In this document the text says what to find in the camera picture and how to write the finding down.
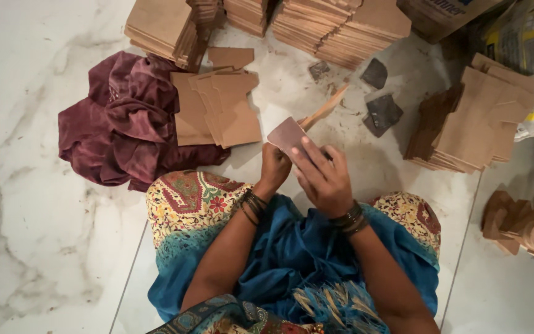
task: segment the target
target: maroon cloth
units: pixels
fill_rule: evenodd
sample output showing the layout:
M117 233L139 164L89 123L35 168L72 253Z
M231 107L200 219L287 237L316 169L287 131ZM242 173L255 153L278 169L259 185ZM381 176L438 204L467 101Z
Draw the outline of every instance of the maroon cloth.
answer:
M139 191L167 172L223 163L229 148L177 144L170 72L178 70L166 59L123 51L94 66L88 97L59 113L59 157L92 182L130 180L129 189Z

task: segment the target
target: bangle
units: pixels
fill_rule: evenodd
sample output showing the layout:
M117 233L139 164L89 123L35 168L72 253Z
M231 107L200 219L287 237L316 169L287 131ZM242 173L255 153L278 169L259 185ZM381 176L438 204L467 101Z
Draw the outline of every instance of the bangle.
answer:
M260 198L259 196L255 195L255 193L253 193L251 189L248 189L246 193L248 194L250 199L252 199L255 202L255 204L259 205L259 203L261 203L264 206L267 206L268 203L264 201L262 198Z
M251 224L255 225L256 227L259 227L259 224L256 223L249 215L248 213L246 213L246 210L244 209L244 207L242 206L242 204L240 205L240 208L242 209L242 212L244 212L244 215L248 218L248 220L251 222Z
M364 217L362 207L355 200L354 205L345 215L330 219L330 222L344 232L347 237L352 236L355 232L364 229L370 224L368 219Z
M258 222L255 222L248 212L244 209L243 204L246 203L250 210L255 214L257 217ZM250 220L250 222L255 225L259 226L259 222L261 222L261 217L263 216L265 209L262 207L262 203L266 205L266 202L262 199L260 199L257 195L255 195L251 189L248 189L243 197L242 202L240 204L240 208L242 209L242 212L246 215L246 217Z

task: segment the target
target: tile grout line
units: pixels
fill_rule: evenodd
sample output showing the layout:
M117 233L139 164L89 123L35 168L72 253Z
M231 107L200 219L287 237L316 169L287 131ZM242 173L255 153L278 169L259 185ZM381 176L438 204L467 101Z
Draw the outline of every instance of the tile grout line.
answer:
M108 334L112 334L113 328L115 327L115 321L119 315L119 310L121 309L121 304L123 303L123 297L125 296L125 291L127 290L127 285L129 284L129 279L131 278L131 273L133 272L133 266L135 265L135 260L137 260L137 255L139 254L139 249L141 243L144 240L145 230L148 228L148 221L145 221L144 231L141 232L141 238L139 239L139 245L137 245L137 251L135 251L135 257L133 257L133 262L131 263L131 268L129 269L129 275L127 276L127 281L125 282L125 287L123 288L123 293L121 294L121 299L119 300L119 305L117 306L117 311L115 312L115 317L113 318L113 323L110 325L110 331Z
M469 225L471 224L471 217L473 216L473 209L475 208L475 200L479 193L479 186L481 185L481 178L484 176L484 173L481 172L479 176L479 181L477 182L477 188L475 189L475 195L473 196L473 203L471 204L471 211L469 212L469 219L467 219L467 226L464 229L463 243L460 245L459 258L456 262L455 274L453 275L453 281L450 284L449 298L446 300L446 306L444 306L444 313L442 314L442 322L440 323L440 333L442 333L442 327L444 327L444 320L446 320L446 311L449 309L450 297L452 296L452 289L455 286L456 274L459 271L460 257L463 255L464 241L467 239L467 231L469 230Z

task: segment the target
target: woman's hand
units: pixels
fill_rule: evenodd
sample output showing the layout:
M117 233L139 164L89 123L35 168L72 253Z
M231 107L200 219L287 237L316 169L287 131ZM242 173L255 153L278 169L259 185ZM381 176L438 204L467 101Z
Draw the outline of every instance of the woman's hand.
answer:
M292 159L298 166L294 171L298 183L308 199L328 218L345 215L354 205L345 153L326 145L324 150L333 158L331 164L308 137L302 138L302 146L316 167L300 154L298 148L292 148Z
M264 197L271 198L288 178L291 169L290 158L273 144L265 143L261 180L257 182L253 192L263 199Z

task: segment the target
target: marble tile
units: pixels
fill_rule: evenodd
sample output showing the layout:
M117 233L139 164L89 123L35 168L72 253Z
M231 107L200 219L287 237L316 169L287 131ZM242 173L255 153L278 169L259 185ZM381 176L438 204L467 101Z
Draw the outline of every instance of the marble tile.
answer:
M515 144L510 163L494 164L481 177L443 334L534 333L534 257L524 250L506 256L480 231L496 189L515 200L534 198L534 139Z
M164 324L148 300L148 290L158 276L152 237L152 228L146 225L111 334L143 334Z
M269 31L264 39L257 39L227 27L214 32L211 45L255 49L255 61L246 69L259 74L260 83L253 90L250 101L253 109L259 113L263 137L288 116L299 119L312 114L328 100L334 87L339 88L345 81L349 82L343 105L315 125L308 134L317 144L334 144L345 150L356 198L366 200L390 191L404 190L420 195L435 210L443 229L440 283L437 289L439 312L436 316L436 321L440 323L479 173L432 172L403 161L401 152L405 150L415 128L420 101L427 94L444 90L457 81L463 64L444 61L438 46L432 47L412 34L377 53L376 57L388 67L389 80L382 90L373 92L358 78L368 62L356 72L331 66L331 71L315 83L307 70L315 58L278 42ZM207 63L203 70L209 70ZM361 118L367 112L365 101L388 93L393 94L405 114L382 138L376 139L361 123ZM236 147L223 165L203 169L238 181L256 182L261 171L261 143ZM280 193L290 196L301 211L305 212L311 207L293 177L286 180ZM130 276L117 312L113 334L127 333L133 329L144 332L161 324L157 315L145 314L154 311L144 296L157 275L153 249L143 247L151 243L150 238L144 236L137 254L134 268L141 270L133 270Z
M144 231L144 194L57 157L57 113L129 48L134 0L0 0L0 333L107 332Z

